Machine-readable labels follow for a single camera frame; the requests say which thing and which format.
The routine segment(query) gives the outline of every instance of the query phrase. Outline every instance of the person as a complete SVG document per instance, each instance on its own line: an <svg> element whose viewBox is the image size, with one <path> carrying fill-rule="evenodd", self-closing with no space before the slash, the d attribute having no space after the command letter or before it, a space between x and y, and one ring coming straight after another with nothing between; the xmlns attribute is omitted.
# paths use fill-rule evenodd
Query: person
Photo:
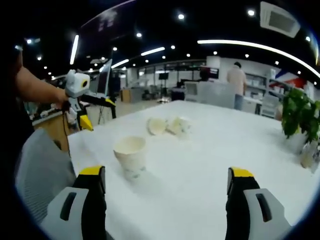
<svg viewBox="0 0 320 240"><path fill-rule="evenodd" d="M234 63L233 68L228 71L226 79L235 88L234 109L241 111L244 101L244 92L247 88L247 78L245 72L241 69L241 64L239 62Z"/></svg>
<svg viewBox="0 0 320 240"><path fill-rule="evenodd" d="M7 133L1 145L1 152L6 158L2 164L12 176L20 151L34 131L23 101L53 103L61 108L68 100L64 89L41 81L24 67L22 51L15 44L14 41L7 42L2 56L5 62L1 66L4 82L2 112L5 113L4 126Z"/></svg>

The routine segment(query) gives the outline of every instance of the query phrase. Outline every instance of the chair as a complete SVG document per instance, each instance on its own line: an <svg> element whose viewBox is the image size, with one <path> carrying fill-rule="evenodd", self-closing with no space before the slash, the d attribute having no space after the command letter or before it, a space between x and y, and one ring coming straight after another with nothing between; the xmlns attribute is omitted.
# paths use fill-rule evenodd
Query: chair
<svg viewBox="0 0 320 240"><path fill-rule="evenodd" d="M37 224L46 217L49 203L75 179L68 154L38 128L23 145L15 169L16 190Z"/></svg>
<svg viewBox="0 0 320 240"><path fill-rule="evenodd" d="M235 107L235 87L229 82L199 82L200 103L228 109Z"/></svg>
<svg viewBox="0 0 320 240"><path fill-rule="evenodd" d="M262 99L262 106L260 108L260 115L274 119L277 114L278 105L279 105L279 98L278 97L265 94Z"/></svg>
<svg viewBox="0 0 320 240"><path fill-rule="evenodd" d="M186 81L185 86L185 96L184 100L189 102L199 103L199 94L198 94L198 85L199 82Z"/></svg>

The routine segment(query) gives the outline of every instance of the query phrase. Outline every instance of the ceiling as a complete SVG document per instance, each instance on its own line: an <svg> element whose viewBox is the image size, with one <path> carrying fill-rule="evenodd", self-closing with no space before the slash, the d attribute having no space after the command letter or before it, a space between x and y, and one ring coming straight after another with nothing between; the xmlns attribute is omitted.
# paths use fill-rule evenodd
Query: ceiling
<svg viewBox="0 0 320 240"><path fill-rule="evenodd" d="M281 6L299 20L301 29L295 38L261 28L260 1L257 0L197 0L190 3L185 0L133 0L128 3L128 10L118 15L120 27L114 31L95 38L93 21L83 26L104 10L122 2L125 1L71 0L68 5L62 0L49 5L24 3L21 5L20 15L21 34L25 39L24 65L37 77L49 79L51 76L66 74L71 68L83 71L98 69L102 63L94 66L90 62L101 57L112 58L113 64L130 60L121 67L130 67L132 64L145 67L175 60L205 59L217 51L218 56L237 59L246 59L245 54L249 54L248 60L274 66L275 61L279 61L279 68L295 74L301 71L301 76L312 82L319 80L300 64L277 53L248 46L197 44L198 40L208 39L262 44L287 52L316 68L315 55L306 36L310 32L318 36L320 31L314 18L310 16L312 14L308 14L315 13L314 8L310 4L306 6L300 0L290 1L290 4L281 0L266 1ZM23 10L26 7L32 9L31 13ZM249 9L255 10L254 17L248 15ZM179 14L184 14L185 18L179 20ZM88 33L88 39L82 38L84 32ZM141 38L136 37L137 32L142 34ZM70 65L76 34L80 34L79 46L75 63ZM27 39L32 39L32 44L27 44ZM40 39L40 42L34 42L35 39ZM117 51L112 51L113 47L117 47ZM140 53L158 47L165 47L165 50L140 56Z"/></svg>

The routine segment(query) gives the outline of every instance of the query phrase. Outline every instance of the linear light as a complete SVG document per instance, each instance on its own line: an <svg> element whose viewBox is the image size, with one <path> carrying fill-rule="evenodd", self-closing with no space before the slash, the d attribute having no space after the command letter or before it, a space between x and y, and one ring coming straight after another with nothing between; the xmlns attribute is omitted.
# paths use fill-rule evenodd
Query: linear light
<svg viewBox="0 0 320 240"><path fill-rule="evenodd" d="M73 46L72 46L71 57L70 57L70 65L73 65L75 62L77 48L78 48L78 41L79 41L79 35L75 35Z"/></svg>
<svg viewBox="0 0 320 240"><path fill-rule="evenodd" d="M162 47L158 47L156 49L152 49L152 50L149 50L149 51L145 51L143 53L141 53L141 56L146 56L146 55L149 55L149 54L154 54L156 52L160 52L160 51L163 51L165 50L165 48L162 46Z"/></svg>
<svg viewBox="0 0 320 240"><path fill-rule="evenodd" d="M120 61L120 62L116 63L115 65L112 65L111 68L114 69L116 67L119 67L122 64L126 64L127 62L129 62L129 59L125 59L123 61Z"/></svg>
<svg viewBox="0 0 320 240"><path fill-rule="evenodd" d="M299 58L285 52L285 51L281 51L279 49L270 47L270 46L265 46L262 44L258 44L258 43L253 43L253 42L248 42L248 41L236 41L236 40L223 40L223 39L217 39L217 40L198 40L197 41L198 44L233 44L233 45L242 45L242 46L249 46L249 47L254 47L254 48L258 48L258 49L264 49L270 52L274 52L276 54L280 54L282 56L285 56L299 64L301 64L302 66L304 66L305 68L309 69L312 73L314 73L318 78L320 78L320 73L317 72L317 70L315 70L312 66L310 66L309 64L305 63L304 61L300 60Z"/></svg>

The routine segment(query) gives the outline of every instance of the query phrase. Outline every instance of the white table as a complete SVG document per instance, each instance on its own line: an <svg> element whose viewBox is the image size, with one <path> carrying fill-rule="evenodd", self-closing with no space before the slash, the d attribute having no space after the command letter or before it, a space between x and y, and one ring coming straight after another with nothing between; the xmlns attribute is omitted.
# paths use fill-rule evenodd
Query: white table
<svg viewBox="0 0 320 240"><path fill-rule="evenodd" d="M149 117L174 116L192 120L189 140L148 135ZM115 142L128 135L147 138L148 175L135 184L123 179L113 154ZM68 139L76 174L85 167L106 167L106 229L115 240L225 239L230 166L251 171L283 204L291 225L320 180L319 169L312 174L284 148L279 121L199 103L148 108Z"/></svg>

